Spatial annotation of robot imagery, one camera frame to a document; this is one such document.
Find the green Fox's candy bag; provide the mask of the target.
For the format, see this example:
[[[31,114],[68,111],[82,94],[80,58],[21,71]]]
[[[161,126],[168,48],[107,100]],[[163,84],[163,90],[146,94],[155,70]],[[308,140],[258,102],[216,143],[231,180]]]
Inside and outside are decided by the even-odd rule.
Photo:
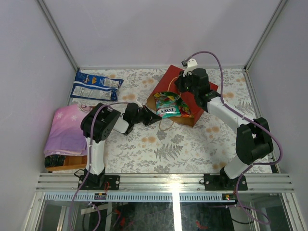
[[[160,116],[162,119],[180,117],[181,113],[177,104],[179,98],[179,95],[172,92],[155,93],[156,115]]]

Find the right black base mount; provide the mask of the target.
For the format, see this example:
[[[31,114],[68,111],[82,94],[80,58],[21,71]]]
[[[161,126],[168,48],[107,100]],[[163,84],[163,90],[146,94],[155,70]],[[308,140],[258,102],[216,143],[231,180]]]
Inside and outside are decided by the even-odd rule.
[[[239,177],[235,179],[229,179],[224,174],[213,175],[213,174],[204,174],[204,184],[205,190],[207,191],[247,191],[247,180],[243,176],[236,187]]]

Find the pink folded cloth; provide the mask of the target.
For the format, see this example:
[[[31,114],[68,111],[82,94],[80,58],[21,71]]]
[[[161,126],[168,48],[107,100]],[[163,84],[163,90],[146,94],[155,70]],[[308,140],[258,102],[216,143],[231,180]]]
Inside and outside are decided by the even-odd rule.
[[[44,155],[87,155],[87,143],[80,125],[92,109],[92,106],[82,104],[57,109],[44,148]]]

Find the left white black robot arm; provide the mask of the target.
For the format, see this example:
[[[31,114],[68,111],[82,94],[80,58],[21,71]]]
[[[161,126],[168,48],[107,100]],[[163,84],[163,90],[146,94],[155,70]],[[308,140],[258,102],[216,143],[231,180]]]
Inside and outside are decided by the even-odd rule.
[[[136,124],[149,126],[162,119],[145,105],[124,104],[126,109],[121,114],[111,105],[99,103],[81,122],[80,128],[87,143],[87,164],[83,170],[84,174],[79,177],[78,185],[82,190],[118,189],[119,177],[105,176],[105,141],[113,130],[128,135]]]

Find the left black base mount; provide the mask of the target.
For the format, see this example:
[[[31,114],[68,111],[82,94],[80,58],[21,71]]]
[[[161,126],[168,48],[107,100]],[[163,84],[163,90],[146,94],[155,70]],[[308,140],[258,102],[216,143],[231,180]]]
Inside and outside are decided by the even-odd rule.
[[[81,186],[81,190],[117,191],[120,186],[119,175],[89,174]]]

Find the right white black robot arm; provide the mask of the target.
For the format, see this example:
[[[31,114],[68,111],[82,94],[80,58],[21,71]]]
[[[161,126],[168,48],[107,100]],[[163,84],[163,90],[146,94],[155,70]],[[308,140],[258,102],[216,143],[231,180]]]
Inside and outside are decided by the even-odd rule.
[[[191,93],[199,107],[218,117],[234,131],[235,157],[220,170],[219,175],[204,175],[206,190],[234,190],[243,172],[273,151],[267,120],[262,117],[252,119],[227,105],[222,93],[211,89],[205,69],[181,71],[175,85],[180,93]]]

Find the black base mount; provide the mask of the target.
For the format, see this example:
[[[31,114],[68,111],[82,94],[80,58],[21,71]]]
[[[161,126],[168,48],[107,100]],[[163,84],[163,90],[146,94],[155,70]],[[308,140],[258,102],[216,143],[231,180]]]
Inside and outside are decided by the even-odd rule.
[[[119,175],[89,174],[81,186],[81,190],[117,191],[120,186]]]
[[[204,174],[204,184],[205,190],[207,191],[247,191],[247,180],[243,176],[236,187],[239,177],[235,179],[229,179],[224,174],[213,175],[213,174]]]

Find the aluminium front rail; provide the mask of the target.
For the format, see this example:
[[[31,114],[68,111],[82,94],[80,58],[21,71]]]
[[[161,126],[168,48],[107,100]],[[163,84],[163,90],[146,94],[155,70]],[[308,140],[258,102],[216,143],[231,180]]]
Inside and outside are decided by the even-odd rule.
[[[185,193],[204,191],[211,183],[203,174],[119,174],[119,192],[170,192]],[[246,193],[293,193],[291,177],[288,174],[248,173],[240,180],[248,187]],[[37,192],[74,192],[78,178],[73,173],[41,173],[36,186]]]

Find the orange candy bag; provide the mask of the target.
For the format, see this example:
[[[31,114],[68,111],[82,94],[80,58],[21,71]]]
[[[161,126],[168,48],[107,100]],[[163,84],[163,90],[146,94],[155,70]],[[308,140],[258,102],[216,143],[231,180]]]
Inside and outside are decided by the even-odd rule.
[[[182,100],[182,98],[179,98],[177,100],[177,106],[178,106],[179,111],[181,113],[181,117],[186,117],[186,118],[194,117],[194,115],[191,113],[188,105]]]

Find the blue chips bag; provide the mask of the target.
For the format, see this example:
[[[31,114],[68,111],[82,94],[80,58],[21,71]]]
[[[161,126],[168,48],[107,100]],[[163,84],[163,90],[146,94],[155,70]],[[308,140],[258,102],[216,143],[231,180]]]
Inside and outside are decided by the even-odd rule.
[[[70,97],[117,102],[117,91],[123,82],[123,79],[111,79],[77,71]]]

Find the wooden organizer tray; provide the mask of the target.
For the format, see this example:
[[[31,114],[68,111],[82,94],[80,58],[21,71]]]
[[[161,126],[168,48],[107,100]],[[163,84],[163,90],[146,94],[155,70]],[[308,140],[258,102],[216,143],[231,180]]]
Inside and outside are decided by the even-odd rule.
[[[87,157],[84,156],[65,156],[63,164],[55,167],[45,167],[47,171],[64,171],[84,169],[87,164]]]

